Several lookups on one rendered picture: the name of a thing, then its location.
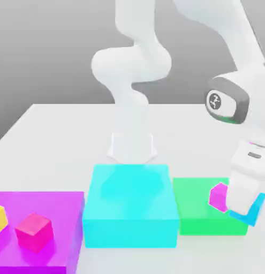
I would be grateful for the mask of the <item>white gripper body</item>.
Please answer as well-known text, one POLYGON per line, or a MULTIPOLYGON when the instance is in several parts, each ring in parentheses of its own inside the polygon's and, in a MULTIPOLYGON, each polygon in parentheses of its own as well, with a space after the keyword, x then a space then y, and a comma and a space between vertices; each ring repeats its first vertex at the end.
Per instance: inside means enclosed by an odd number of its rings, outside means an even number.
POLYGON ((232 164, 227 208, 240 215, 246 215, 260 193, 265 193, 265 165, 232 164))

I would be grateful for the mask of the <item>small blue cube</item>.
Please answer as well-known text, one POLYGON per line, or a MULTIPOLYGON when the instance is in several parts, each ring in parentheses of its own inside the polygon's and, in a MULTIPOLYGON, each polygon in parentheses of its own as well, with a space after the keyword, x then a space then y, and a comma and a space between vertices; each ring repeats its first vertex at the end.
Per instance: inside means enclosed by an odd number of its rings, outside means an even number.
POLYGON ((235 211, 230 210, 229 216, 235 218, 247 225, 252 227, 255 226, 256 221, 261 213, 261 209, 263 208, 263 204, 265 202, 265 193, 260 193, 256 200, 251 205, 248 213, 246 215, 241 215, 235 211))

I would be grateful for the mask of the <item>small magenta cube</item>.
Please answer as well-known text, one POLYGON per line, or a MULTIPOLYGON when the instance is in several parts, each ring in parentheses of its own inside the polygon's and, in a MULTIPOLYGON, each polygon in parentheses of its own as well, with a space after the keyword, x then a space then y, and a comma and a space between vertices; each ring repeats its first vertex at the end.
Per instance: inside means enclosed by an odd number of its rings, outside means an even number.
POLYGON ((221 212, 227 212, 228 210, 226 206, 227 190, 228 190, 228 186, 222 182, 219 182, 210 190, 208 204, 221 212))

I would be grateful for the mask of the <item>small pink cube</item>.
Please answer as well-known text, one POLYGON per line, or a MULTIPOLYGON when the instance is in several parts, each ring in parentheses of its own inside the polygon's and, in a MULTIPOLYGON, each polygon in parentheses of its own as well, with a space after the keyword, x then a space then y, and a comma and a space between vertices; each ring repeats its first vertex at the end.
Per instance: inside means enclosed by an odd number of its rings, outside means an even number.
POLYGON ((51 220, 36 213, 29 214, 14 230, 18 244, 34 253, 40 252, 54 238, 51 220))

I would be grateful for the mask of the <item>large green box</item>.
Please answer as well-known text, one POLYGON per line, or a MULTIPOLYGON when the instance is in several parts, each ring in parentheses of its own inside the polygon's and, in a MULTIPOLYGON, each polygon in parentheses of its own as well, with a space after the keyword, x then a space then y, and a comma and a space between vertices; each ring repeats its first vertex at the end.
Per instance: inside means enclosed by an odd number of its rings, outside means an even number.
POLYGON ((210 190, 227 177, 177 177, 173 190, 179 214, 179 235, 245 236, 248 225, 209 205, 210 190))

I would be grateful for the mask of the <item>large cyan box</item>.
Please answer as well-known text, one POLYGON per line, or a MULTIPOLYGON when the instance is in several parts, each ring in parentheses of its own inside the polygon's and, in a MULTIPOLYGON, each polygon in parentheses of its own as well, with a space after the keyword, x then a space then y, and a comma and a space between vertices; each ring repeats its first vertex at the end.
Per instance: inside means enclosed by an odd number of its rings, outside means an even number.
POLYGON ((175 248, 179 215, 166 164, 96 164, 82 225, 87 248, 175 248))

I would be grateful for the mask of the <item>large magenta box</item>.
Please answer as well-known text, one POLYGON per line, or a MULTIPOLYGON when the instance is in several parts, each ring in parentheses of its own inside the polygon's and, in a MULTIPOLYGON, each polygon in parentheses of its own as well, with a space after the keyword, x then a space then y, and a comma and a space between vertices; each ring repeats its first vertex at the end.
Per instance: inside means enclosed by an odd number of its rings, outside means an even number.
POLYGON ((75 274, 82 244, 83 192, 0 192, 7 227, 0 233, 0 274, 75 274), (14 228, 29 214, 51 220, 54 238, 34 253, 14 228))

